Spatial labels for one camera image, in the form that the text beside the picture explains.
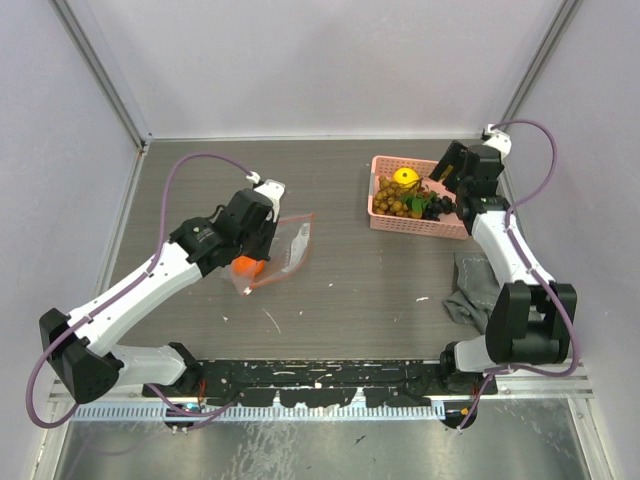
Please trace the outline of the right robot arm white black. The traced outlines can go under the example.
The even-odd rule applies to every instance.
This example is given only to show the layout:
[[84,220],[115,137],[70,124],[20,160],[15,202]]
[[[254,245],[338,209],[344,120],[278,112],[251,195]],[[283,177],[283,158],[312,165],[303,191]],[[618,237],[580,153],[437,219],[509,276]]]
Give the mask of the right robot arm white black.
[[474,379],[523,369],[551,375],[551,366],[577,366],[572,344],[577,293],[536,261],[513,209],[498,192],[506,153],[485,141],[452,142],[430,179],[456,197],[456,215],[482,248],[500,288],[482,336],[450,343],[439,359],[444,390],[459,394]]

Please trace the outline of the red-orange persimmon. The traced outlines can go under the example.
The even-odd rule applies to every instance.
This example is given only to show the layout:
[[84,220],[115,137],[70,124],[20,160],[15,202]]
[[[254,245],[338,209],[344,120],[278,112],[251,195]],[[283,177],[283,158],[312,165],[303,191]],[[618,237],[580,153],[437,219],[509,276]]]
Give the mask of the red-orange persimmon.
[[265,268],[264,260],[255,260],[248,256],[240,256],[231,263],[231,271],[234,275],[242,277],[255,277]]

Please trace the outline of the pink plastic basket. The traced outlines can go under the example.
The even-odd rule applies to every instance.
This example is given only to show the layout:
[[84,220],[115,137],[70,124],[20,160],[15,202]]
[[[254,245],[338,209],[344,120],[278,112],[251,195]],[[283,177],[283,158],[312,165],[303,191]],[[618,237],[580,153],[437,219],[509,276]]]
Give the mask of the pink plastic basket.
[[455,195],[429,178],[432,160],[378,155],[371,163],[369,225],[374,230],[465,240]]

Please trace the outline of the clear zip bag orange zipper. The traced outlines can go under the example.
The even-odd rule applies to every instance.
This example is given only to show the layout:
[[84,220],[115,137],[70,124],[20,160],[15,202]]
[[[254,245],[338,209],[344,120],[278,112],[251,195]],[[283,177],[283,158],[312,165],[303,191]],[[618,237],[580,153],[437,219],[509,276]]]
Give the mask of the clear zip bag orange zipper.
[[270,260],[255,277],[234,275],[231,265],[224,268],[220,278],[232,284],[242,296],[255,289],[287,279],[303,265],[311,248],[315,215],[313,213],[281,219],[271,244]]

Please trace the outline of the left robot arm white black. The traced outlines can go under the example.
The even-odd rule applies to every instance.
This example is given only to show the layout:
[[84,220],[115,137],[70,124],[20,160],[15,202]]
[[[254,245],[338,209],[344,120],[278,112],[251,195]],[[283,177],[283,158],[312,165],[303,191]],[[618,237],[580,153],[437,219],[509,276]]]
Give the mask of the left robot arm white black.
[[178,396],[194,393],[200,366],[178,343],[158,348],[126,347],[120,339],[180,290],[240,256],[269,258],[277,228],[282,183],[267,180],[237,191],[216,215],[184,221],[159,254],[87,304],[39,320],[45,359],[79,404],[116,386],[166,385]]

